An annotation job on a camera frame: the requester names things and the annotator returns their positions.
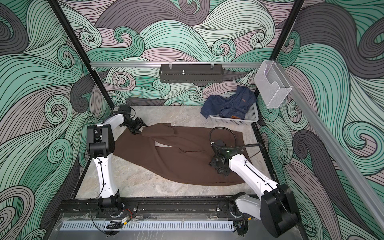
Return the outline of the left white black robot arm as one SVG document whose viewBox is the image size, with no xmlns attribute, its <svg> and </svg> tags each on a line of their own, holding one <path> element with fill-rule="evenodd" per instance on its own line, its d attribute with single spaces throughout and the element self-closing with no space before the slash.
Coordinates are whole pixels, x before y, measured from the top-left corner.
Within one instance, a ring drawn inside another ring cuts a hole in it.
<svg viewBox="0 0 384 240">
<path fill-rule="evenodd" d="M 139 134 L 146 124 L 141 118 L 133 118 L 127 112 L 119 111 L 103 123 L 87 127 L 87 154 L 96 165 L 99 179 L 99 194 L 96 197 L 101 209 L 124 209 L 119 189 L 113 175 L 112 158 L 116 148 L 113 130 L 126 127 L 132 134 Z"/>
</svg>

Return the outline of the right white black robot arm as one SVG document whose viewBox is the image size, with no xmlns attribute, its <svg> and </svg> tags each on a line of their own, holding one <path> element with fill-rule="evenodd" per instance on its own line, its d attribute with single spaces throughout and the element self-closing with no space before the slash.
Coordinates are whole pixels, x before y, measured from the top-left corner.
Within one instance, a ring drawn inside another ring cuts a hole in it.
<svg viewBox="0 0 384 240">
<path fill-rule="evenodd" d="M 245 193 L 233 196 L 230 204 L 233 216 L 246 214 L 260 220 L 275 238 L 301 222 L 293 190 L 265 176 L 243 154 L 234 150 L 215 150 L 210 166 L 225 176 L 236 173 L 257 195 L 256 198 Z"/>
</svg>

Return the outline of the brown trousers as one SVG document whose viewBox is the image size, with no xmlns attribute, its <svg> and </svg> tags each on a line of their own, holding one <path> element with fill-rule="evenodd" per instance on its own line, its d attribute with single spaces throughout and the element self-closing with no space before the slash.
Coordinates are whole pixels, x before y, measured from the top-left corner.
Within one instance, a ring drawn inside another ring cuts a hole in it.
<svg viewBox="0 0 384 240">
<path fill-rule="evenodd" d="M 241 132 L 155 124 L 143 127 L 137 135 L 124 131 L 115 142 L 114 155 L 182 184 L 232 186 L 244 183 L 236 173 L 218 175 L 209 165 L 214 157 L 211 141 L 217 140 L 228 147 L 244 144 Z"/>
</svg>

